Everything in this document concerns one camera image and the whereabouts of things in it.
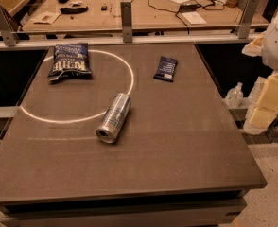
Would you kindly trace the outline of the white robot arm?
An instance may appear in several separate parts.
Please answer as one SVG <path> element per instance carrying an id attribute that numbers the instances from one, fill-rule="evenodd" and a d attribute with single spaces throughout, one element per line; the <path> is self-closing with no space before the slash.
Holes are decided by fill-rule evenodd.
<path id="1" fill-rule="evenodd" d="M 243 129 L 252 135 L 266 131 L 278 115 L 278 14 L 262 36 L 246 47 L 255 44 L 261 46 L 262 62 L 272 70 L 272 73 L 265 79 L 258 78 L 250 93 L 250 105 Z"/>

